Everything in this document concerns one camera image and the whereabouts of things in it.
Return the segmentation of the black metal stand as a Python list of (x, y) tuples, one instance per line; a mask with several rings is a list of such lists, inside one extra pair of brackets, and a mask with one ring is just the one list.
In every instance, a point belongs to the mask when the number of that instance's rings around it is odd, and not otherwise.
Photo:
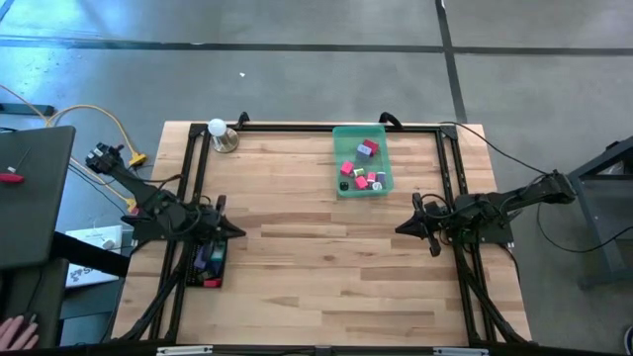
[(609, 145), (569, 179), (603, 261), (579, 286), (633, 282), (633, 135)]

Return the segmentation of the teal translucent plastic bin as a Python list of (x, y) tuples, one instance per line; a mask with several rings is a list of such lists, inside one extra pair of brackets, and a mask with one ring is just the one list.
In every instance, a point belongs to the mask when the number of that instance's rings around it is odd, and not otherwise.
[[(394, 177), (391, 167), (391, 159), (388, 150), (387, 133), (382, 126), (371, 127), (335, 127), (332, 131), (333, 153), (335, 158), (335, 178), (337, 195), (341, 198), (364, 198), (374, 196), (384, 196), (394, 189)], [(368, 160), (358, 160), (356, 157), (356, 148), (359, 144), (363, 144), (365, 139), (370, 139), (379, 144), (379, 150)], [(380, 191), (374, 191), (372, 184), (365, 190), (357, 190), (354, 174), (343, 176), (340, 174), (340, 167), (344, 161), (354, 163), (354, 169), (363, 168), (365, 170), (364, 177), (369, 172), (377, 173), (385, 172), (387, 174), (386, 184)], [(341, 191), (339, 189), (340, 182), (347, 182), (349, 189)]]

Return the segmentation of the black aluminium table frame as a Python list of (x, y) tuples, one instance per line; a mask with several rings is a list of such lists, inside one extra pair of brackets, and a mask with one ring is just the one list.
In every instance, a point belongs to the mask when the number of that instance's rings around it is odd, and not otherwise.
[(467, 333), (450, 248), (396, 233), (414, 192), (442, 194), (455, 173), (421, 124), (390, 133), (394, 190), (336, 195), (329, 132), (244, 126), (238, 149), (211, 152), (202, 191), (227, 197), (244, 230), (218, 289), (184, 293), (181, 344), (463, 346)]

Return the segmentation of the black storage bin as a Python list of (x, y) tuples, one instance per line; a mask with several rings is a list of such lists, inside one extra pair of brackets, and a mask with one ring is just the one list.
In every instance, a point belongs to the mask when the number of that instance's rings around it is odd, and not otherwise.
[[(226, 255), (223, 261), (223, 270), (222, 270), (222, 276), (221, 279), (224, 282), (224, 274), (225, 274), (225, 267), (226, 267), (226, 258), (227, 258), (227, 249), (228, 249), (228, 244), (226, 241), (224, 241), (226, 243)], [(214, 242), (209, 242), (206, 243), (209, 244), (211, 246), (210, 250), (212, 252), (213, 246), (214, 246)], [(207, 273), (205, 272), (205, 270), (199, 270), (197, 268), (194, 267), (194, 260), (196, 257), (196, 253), (198, 252), (198, 248), (204, 244), (198, 244), (194, 246), (192, 255), (189, 259), (189, 265), (188, 265), (188, 271), (187, 271), (187, 277), (186, 277), (186, 284), (188, 287), (200, 287), (200, 288), (204, 288), (203, 287), (203, 282), (206, 280), (205, 277), (207, 276)]]

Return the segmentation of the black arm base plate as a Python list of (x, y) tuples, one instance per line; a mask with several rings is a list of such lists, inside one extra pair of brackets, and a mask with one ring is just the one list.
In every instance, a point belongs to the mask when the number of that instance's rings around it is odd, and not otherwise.
[(507, 213), (491, 204), (460, 208), (443, 226), (464, 244), (513, 242)]

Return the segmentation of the silver aluminium extrusion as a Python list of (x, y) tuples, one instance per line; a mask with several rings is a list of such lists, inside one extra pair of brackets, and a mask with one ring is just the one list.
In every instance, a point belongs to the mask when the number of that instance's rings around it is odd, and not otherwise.
[(433, 356), (490, 356), (488, 349), (466, 347), (434, 347)]
[(211, 355), (213, 351), (213, 345), (180, 345), (159, 347), (155, 356), (205, 356)]

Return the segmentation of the white paper sheet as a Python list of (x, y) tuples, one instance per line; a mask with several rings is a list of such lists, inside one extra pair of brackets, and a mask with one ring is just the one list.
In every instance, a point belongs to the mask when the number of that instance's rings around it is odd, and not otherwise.
[[(123, 247), (123, 227), (112, 225), (68, 230), (67, 235), (101, 249), (121, 253)], [(70, 264), (65, 280), (65, 288), (73, 289), (90, 285), (117, 281), (118, 276), (107, 274), (81, 265)]]

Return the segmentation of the red-handled screwdriver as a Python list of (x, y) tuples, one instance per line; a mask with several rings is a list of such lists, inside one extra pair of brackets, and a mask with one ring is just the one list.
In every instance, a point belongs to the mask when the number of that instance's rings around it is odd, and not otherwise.
[(4, 184), (22, 184), (25, 182), (25, 177), (18, 173), (18, 170), (23, 165), (25, 159), (30, 153), (30, 149), (27, 149), (22, 155), (16, 166), (9, 166), (5, 173), (0, 173), (0, 183)]

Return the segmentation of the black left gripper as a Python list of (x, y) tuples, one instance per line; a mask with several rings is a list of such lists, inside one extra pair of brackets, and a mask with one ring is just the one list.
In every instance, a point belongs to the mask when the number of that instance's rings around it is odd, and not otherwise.
[(215, 204), (216, 211), (216, 227), (215, 227), (215, 244), (223, 242), (225, 239), (238, 238), (246, 236), (246, 232), (225, 218), (226, 195), (219, 195)]

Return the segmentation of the black floor bar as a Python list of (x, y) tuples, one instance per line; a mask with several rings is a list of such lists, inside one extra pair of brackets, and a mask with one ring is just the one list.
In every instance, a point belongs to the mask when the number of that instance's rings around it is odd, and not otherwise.
[(7, 115), (36, 115), (40, 112), (45, 117), (50, 117), (55, 113), (55, 107), (50, 105), (34, 105), (30, 107), (26, 104), (0, 103), (0, 114)]

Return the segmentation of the black side desk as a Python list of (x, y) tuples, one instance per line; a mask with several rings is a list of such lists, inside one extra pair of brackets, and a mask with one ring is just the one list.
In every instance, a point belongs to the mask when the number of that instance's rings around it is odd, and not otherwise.
[(0, 183), (0, 270), (48, 260), (75, 128), (0, 133), (0, 173), (10, 167), (22, 183)]

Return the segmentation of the person's hand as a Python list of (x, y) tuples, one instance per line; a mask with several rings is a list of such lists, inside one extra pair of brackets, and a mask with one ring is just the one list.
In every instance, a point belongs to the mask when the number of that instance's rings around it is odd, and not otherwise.
[(7, 318), (0, 324), (0, 352), (33, 349), (39, 342), (38, 328), (22, 315)]

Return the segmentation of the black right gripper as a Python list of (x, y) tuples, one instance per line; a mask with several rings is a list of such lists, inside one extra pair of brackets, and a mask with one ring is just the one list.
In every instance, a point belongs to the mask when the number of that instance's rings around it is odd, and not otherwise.
[(437, 257), (441, 252), (441, 246), (435, 236), (434, 220), (426, 212), (419, 193), (412, 195), (412, 203), (414, 207), (413, 216), (397, 226), (395, 233), (414, 236), (420, 240), (426, 239), (429, 244), (431, 256)]

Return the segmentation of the light bulb on brass base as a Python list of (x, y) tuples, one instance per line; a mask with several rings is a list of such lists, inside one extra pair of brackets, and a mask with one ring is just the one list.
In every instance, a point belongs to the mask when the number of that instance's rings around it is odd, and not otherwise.
[(237, 149), (239, 137), (222, 119), (211, 119), (208, 122), (208, 132), (212, 137), (214, 150), (219, 153), (230, 153)]

